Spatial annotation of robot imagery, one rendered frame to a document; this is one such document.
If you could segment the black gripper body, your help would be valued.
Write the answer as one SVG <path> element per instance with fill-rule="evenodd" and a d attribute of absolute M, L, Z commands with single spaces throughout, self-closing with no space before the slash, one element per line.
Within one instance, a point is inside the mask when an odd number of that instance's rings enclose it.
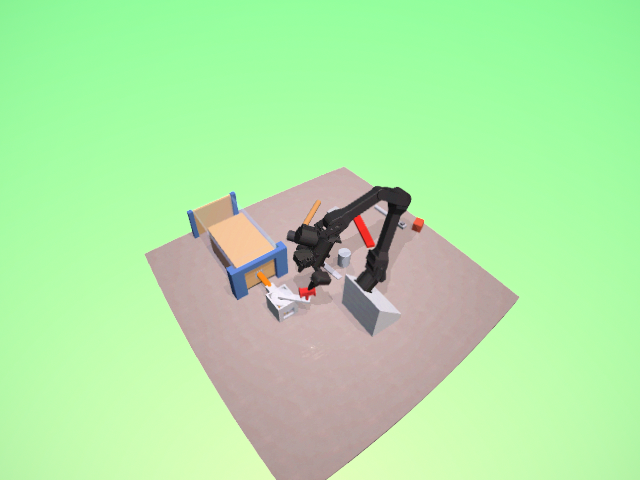
<path fill-rule="evenodd" d="M 298 245 L 296 247 L 296 251 L 300 250 L 300 249 L 306 249 L 308 246 L 305 245 Z M 311 275 L 311 279 L 313 281 L 313 283 L 315 285 L 324 285 L 324 286 L 329 286 L 329 284 L 331 283 L 331 278 L 328 275 L 327 272 L 322 271 L 320 267 L 324 267 L 325 266 L 325 259 L 330 257 L 330 254 L 327 253 L 321 253 L 319 252 L 315 247 L 311 248 L 311 251 L 314 252 L 315 251 L 315 257 L 316 257 L 316 262 L 314 264 L 312 264 L 312 267 L 314 269 L 314 273 L 312 273 Z"/>

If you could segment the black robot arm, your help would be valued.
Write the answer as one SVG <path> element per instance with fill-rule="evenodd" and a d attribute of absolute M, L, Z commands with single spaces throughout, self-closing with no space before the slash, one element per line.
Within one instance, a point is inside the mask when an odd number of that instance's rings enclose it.
<path fill-rule="evenodd" d="M 308 246 L 306 249 L 294 251 L 293 260 L 298 267 L 308 268 L 316 262 L 315 247 L 321 253 L 329 253 L 334 243 L 342 243 L 342 233 L 351 221 L 380 201 L 388 202 L 388 213 L 381 233 L 373 250 L 369 249 L 366 257 L 366 270 L 354 280 L 363 291 L 372 293 L 378 282 L 386 280 L 386 269 L 389 263 L 389 249 L 394 238 L 400 217 L 408 210 L 412 197 L 400 187 L 374 186 L 372 190 L 359 197 L 344 208 L 327 213 L 323 219 L 313 226 L 302 225 L 296 230 L 296 244 Z M 324 230 L 324 227 L 326 230 Z"/>

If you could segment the black mallet with wooden handle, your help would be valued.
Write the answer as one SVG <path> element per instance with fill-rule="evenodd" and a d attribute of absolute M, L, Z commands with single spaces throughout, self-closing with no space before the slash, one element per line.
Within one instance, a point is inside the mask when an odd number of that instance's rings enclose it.
<path fill-rule="evenodd" d="M 313 205 L 312 209 L 310 210 L 309 214 L 307 215 L 307 217 L 304 220 L 304 224 L 308 225 L 311 221 L 311 219 L 313 218 L 315 212 L 317 211 L 318 207 L 320 206 L 321 201 L 320 200 L 316 200 L 315 204 Z M 287 233 L 287 240 L 288 241 L 294 241 L 294 236 L 295 236 L 295 231 L 289 230 Z"/>

